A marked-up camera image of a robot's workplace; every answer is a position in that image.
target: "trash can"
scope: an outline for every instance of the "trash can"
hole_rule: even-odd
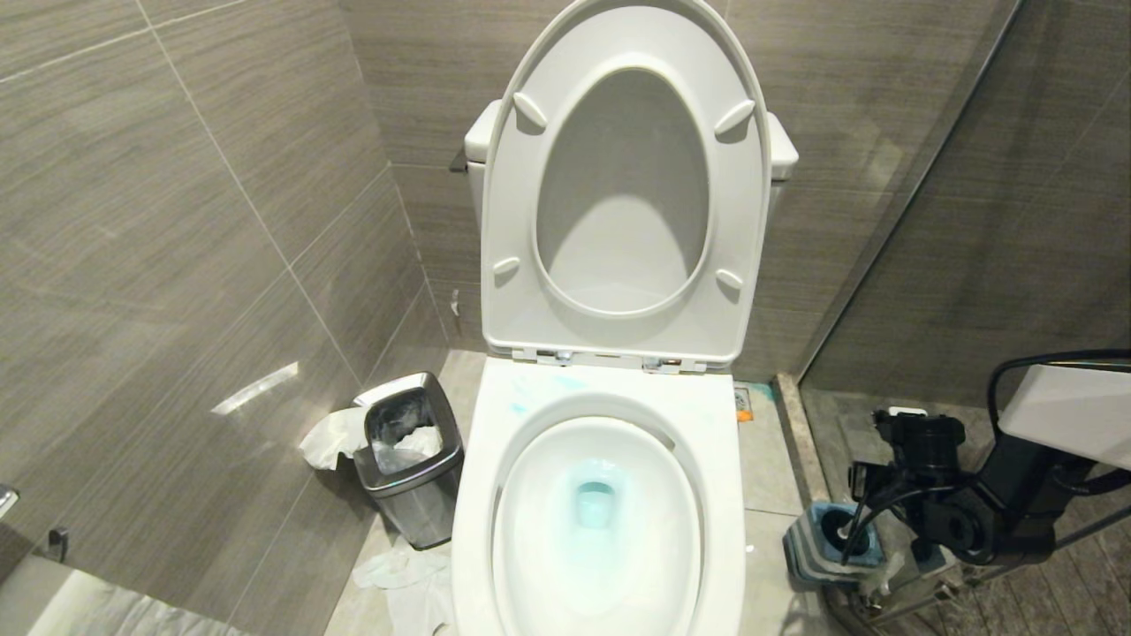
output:
[[[354,454],[362,485],[416,550],[448,542],[464,445],[440,381],[426,371],[414,373],[369,390],[362,398],[372,404],[365,414],[369,444]],[[434,430],[421,430],[426,427]],[[439,450],[428,456],[423,442],[414,440],[434,440],[437,432]]]

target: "white toilet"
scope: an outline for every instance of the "white toilet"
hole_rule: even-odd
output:
[[[459,634],[735,634],[720,371],[742,351],[771,174],[797,161],[745,53],[701,0],[578,0],[465,151],[495,355],[456,508]]]

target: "toilet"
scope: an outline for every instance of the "toilet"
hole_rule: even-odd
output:
[[[725,636],[733,379],[797,153],[701,0],[578,0],[465,139],[491,347],[452,531],[461,636]]]

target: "toilet tank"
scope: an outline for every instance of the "toilet tank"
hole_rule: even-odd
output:
[[[487,104],[487,108],[483,109],[467,135],[464,136],[467,181],[472,188],[472,203],[475,204],[475,222],[481,229],[483,227],[483,179],[487,170],[487,151],[491,147],[491,134],[495,120],[499,119],[499,104],[501,102],[502,100],[495,100]],[[772,179],[769,214],[774,214],[774,207],[782,194],[782,188],[793,177],[793,169],[797,165],[798,156],[797,149],[793,147],[793,141],[789,140],[789,136],[778,118],[774,113],[766,113],[766,120],[770,127],[770,178]]]

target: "wooden-look floor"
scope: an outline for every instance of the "wooden-look floor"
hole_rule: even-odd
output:
[[[839,392],[802,389],[818,452],[832,497],[845,499],[852,458],[884,461],[886,445],[870,413],[891,399]],[[967,427],[959,458],[978,465],[992,432],[985,410],[948,404],[895,403],[947,413]],[[1131,506],[1131,488],[1076,498],[1056,524],[1064,535],[1111,512]],[[1124,521],[1054,553],[1046,562],[1021,568],[960,595],[883,626],[889,636],[1128,636],[1131,635],[1131,521]]]

